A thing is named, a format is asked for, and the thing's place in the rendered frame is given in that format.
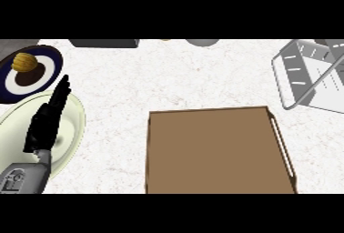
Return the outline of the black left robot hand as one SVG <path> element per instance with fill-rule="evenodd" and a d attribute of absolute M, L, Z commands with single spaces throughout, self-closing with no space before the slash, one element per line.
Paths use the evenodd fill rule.
<path fill-rule="evenodd" d="M 52 149 L 70 92 L 68 75 L 64 75 L 52 92 L 51 101 L 40 106 L 31 118 L 23 149 L 24 153 L 33 153 L 40 149 Z"/>

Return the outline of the golden croissant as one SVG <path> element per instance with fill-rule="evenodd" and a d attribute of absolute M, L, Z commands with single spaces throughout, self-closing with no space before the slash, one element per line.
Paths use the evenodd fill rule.
<path fill-rule="evenodd" d="M 12 69 L 18 72 L 30 72 L 37 68 L 37 58 L 27 53 L 18 53 L 14 57 Z"/>

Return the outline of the brown wooden tray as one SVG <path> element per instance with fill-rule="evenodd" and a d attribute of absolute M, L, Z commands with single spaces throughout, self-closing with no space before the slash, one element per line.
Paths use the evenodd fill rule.
<path fill-rule="evenodd" d="M 145 192 L 297 192 L 293 162 L 268 107 L 149 114 Z"/>

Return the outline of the pale green plate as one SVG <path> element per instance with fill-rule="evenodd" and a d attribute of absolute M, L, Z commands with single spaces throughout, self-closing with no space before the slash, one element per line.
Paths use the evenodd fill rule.
<path fill-rule="evenodd" d="M 39 162 L 37 156 L 33 153 L 24 153 L 23 148 L 33 115 L 42 104 L 49 102 L 51 97 L 52 91 L 31 95 L 0 116 L 0 173 L 12 163 Z M 85 118 L 82 101 L 70 94 L 52 147 L 51 177 L 62 171 L 79 149 L 83 140 Z"/>

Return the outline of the dark blue white plate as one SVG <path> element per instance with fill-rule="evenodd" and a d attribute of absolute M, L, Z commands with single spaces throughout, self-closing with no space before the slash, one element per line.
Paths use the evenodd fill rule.
<path fill-rule="evenodd" d="M 30 72 L 12 68 L 20 53 L 33 55 L 37 67 Z M 0 52 L 0 104 L 15 104 L 37 92 L 45 91 L 59 76 L 64 57 L 54 46 L 28 46 L 17 51 Z"/>

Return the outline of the dark grey flat object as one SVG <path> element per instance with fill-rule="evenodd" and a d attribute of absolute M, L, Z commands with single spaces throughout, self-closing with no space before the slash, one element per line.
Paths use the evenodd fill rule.
<path fill-rule="evenodd" d="M 0 39 L 0 61 L 20 49 L 34 46 L 37 39 Z"/>

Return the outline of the dark grey appliance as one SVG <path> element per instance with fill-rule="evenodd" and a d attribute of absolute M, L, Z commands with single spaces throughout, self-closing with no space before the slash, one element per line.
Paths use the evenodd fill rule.
<path fill-rule="evenodd" d="M 136 48 L 139 39 L 71 39 L 70 43 L 76 47 L 90 48 Z"/>

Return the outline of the grey round bowl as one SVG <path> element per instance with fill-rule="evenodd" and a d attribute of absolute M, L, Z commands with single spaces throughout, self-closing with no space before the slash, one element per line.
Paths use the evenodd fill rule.
<path fill-rule="evenodd" d="M 217 39 L 189 39 L 188 42 L 195 46 L 207 47 L 217 43 Z"/>

